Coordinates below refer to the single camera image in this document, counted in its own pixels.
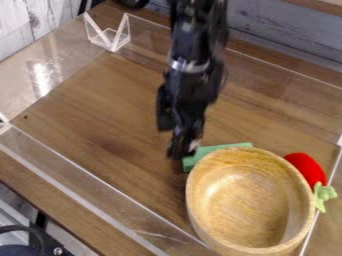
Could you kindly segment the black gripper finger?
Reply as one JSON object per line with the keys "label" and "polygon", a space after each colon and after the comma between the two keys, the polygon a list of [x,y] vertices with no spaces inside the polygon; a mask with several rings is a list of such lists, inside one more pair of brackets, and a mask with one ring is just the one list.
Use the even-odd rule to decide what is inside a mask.
{"label": "black gripper finger", "polygon": [[167,157],[172,160],[179,160],[183,157],[192,156],[200,145],[201,137],[201,129],[175,128],[167,148]]}

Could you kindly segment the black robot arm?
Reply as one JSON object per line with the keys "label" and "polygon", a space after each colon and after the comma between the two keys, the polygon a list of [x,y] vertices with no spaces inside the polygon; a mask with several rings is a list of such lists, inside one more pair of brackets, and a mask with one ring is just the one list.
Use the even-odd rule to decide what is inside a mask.
{"label": "black robot arm", "polygon": [[167,157],[195,154],[205,110],[227,78],[221,52],[228,41],[228,0],[169,0],[171,48],[156,94],[156,126],[172,133]]}

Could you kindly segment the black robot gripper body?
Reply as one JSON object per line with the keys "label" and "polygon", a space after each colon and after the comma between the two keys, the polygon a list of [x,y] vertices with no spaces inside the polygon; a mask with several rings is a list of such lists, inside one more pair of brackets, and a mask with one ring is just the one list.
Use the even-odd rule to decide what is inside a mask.
{"label": "black robot gripper body", "polygon": [[205,110],[217,99],[225,81],[225,64],[209,59],[201,64],[171,60],[156,94],[156,127],[176,134],[200,134]]}

